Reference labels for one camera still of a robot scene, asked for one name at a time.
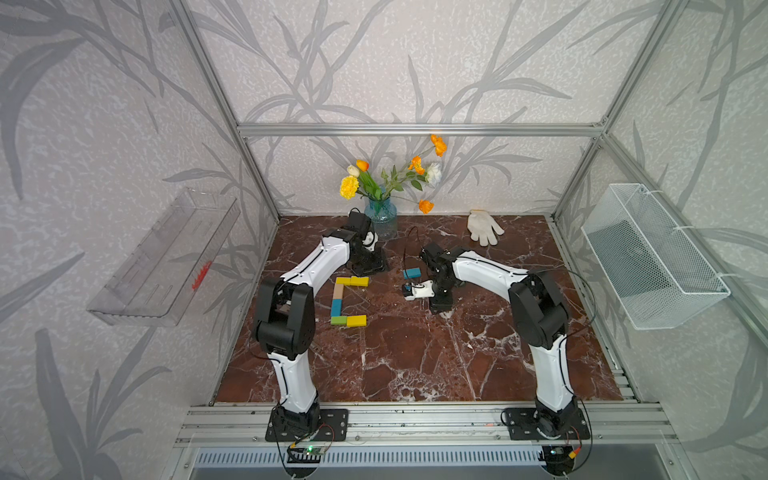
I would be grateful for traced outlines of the dark teal block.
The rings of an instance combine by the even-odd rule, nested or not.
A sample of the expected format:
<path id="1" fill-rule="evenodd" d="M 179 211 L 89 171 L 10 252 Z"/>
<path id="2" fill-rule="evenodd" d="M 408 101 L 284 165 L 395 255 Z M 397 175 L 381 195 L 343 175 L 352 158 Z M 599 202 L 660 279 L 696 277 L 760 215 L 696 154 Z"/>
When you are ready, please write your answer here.
<path id="1" fill-rule="evenodd" d="M 418 279 L 421 277 L 421 275 L 422 275 L 421 269 L 418 267 L 408 268 L 403 271 L 403 276 L 405 279 Z"/>

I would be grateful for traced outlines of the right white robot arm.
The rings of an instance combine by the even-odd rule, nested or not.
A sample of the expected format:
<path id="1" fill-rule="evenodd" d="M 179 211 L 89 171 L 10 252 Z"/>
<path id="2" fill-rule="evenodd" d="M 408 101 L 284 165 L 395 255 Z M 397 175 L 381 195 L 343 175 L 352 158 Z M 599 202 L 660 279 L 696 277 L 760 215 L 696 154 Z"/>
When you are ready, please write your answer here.
<path id="1" fill-rule="evenodd" d="M 412 285 L 409 297 L 427 298 L 434 313 L 450 310 L 452 290 L 465 283 L 509 302 L 514 329 L 529 346 L 534 363 L 536 428 L 546 438 L 569 432 L 578 413 L 566 356 L 571 314 L 553 276 L 505 266 L 463 247 L 445 250 L 436 243 L 423 247 L 420 258 L 432 276 Z"/>

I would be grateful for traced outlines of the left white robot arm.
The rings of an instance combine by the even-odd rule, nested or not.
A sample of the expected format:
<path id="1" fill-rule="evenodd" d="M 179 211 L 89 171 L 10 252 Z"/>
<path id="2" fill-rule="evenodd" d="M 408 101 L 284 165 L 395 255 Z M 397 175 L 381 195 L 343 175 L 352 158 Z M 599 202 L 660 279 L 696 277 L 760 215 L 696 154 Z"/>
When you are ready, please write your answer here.
<path id="1" fill-rule="evenodd" d="M 252 338 L 274 368 L 280 397 L 270 421 L 279 440 L 315 433 L 321 424 L 308 350 L 316 330 L 314 298 L 338 269 L 357 276 L 383 272 L 387 262 L 372 220 L 352 210 L 344 226 L 324 234 L 297 266 L 257 289 Z"/>

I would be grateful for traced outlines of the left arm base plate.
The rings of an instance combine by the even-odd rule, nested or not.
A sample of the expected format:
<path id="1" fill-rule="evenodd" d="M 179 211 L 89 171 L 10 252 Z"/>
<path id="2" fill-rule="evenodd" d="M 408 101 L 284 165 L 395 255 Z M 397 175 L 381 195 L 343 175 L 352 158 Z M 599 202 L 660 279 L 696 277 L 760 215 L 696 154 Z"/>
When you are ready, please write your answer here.
<path id="1" fill-rule="evenodd" d="M 306 413 L 295 413 L 282 406 L 270 414 L 265 440 L 267 442 L 298 441 L 305 438 L 339 442 L 345 441 L 349 426 L 348 409 L 312 407 Z"/>

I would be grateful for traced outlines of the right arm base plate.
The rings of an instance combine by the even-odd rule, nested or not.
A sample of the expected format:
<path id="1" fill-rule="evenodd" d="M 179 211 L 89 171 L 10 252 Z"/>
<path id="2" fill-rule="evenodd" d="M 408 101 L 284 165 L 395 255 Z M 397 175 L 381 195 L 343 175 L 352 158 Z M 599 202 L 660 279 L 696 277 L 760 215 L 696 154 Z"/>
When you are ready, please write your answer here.
<path id="1" fill-rule="evenodd" d="M 592 439 L 590 422 L 581 409 L 569 420 L 560 421 L 557 416 L 548 417 L 533 407 L 512 407 L 501 412 L 500 420 L 511 440 L 579 442 Z"/>

